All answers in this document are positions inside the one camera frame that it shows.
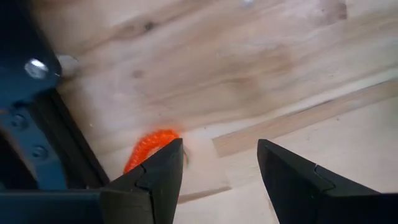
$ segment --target metal screw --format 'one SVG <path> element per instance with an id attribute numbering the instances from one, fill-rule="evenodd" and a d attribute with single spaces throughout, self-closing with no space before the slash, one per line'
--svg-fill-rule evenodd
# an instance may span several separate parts
<path id="1" fill-rule="evenodd" d="M 22 115 L 17 114 L 12 118 L 11 126 L 19 131 L 23 131 L 28 127 L 28 122 Z"/>
<path id="2" fill-rule="evenodd" d="M 62 68 L 63 78 L 70 78 L 78 74 L 79 61 L 77 59 L 70 55 L 57 55 L 57 59 Z"/>
<path id="3" fill-rule="evenodd" d="M 34 147 L 32 156 L 35 159 L 44 160 L 49 156 L 49 152 L 42 146 L 36 146 Z"/>
<path id="4" fill-rule="evenodd" d="M 43 62 L 32 58 L 25 64 L 25 71 L 32 78 L 43 79 L 49 72 L 49 68 Z"/>

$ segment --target black plastic jaw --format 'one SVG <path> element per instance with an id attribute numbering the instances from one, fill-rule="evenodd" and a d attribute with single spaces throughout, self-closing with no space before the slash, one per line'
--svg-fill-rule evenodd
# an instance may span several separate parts
<path id="1" fill-rule="evenodd" d="M 172 224 L 182 167 L 182 139 L 175 139 L 100 189 L 0 192 L 0 221 Z"/>
<path id="2" fill-rule="evenodd" d="M 380 194 L 268 140 L 259 140 L 257 158 L 280 224 L 398 223 L 398 194 Z"/>

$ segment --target orange rope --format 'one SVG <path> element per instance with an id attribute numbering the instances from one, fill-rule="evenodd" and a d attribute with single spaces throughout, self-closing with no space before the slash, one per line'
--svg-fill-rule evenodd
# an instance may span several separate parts
<path id="1" fill-rule="evenodd" d="M 123 174 L 144 162 L 149 152 L 154 149 L 161 149 L 176 138 L 179 138 L 178 134 L 171 129 L 160 129 L 141 138 L 134 146 L 130 159 L 124 167 Z"/>

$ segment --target bolt head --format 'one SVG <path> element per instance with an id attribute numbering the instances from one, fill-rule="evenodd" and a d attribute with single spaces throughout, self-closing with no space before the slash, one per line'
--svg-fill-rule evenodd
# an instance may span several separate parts
<path id="1" fill-rule="evenodd" d="M 12 118 L 11 126 L 19 131 L 23 131 L 28 127 L 28 122 L 22 115 L 17 114 Z"/>
<path id="2" fill-rule="evenodd" d="M 32 58 L 25 64 L 25 71 L 32 78 L 43 79 L 47 76 L 49 68 L 43 62 Z"/>
<path id="3" fill-rule="evenodd" d="M 49 156 L 49 152 L 42 146 L 34 147 L 32 157 L 34 159 L 44 160 Z"/>

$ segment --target plywood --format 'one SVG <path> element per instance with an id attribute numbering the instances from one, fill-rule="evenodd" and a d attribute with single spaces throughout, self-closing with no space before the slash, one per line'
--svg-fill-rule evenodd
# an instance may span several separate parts
<path id="1" fill-rule="evenodd" d="M 398 192 L 398 97 L 271 139 L 380 192 Z M 176 223 L 278 223 L 257 165 L 257 149 L 220 159 L 231 190 L 177 206 Z"/>
<path id="2" fill-rule="evenodd" d="M 274 139 L 339 114 L 398 96 L 398 79 L 330 99 L 315 106 L 279 116 L 239 131 L 214 138 L 220 157 L 255 146 L 258 139 Z"/>
<path id="3" fill-rule="evenodd" d="M 354 17 L 340 0 L 154 4 L 37 2 L 55 49 L 81 62 L 60 91 L 90 142 L 256 116 L 397 65 L 394 4 Z"/>

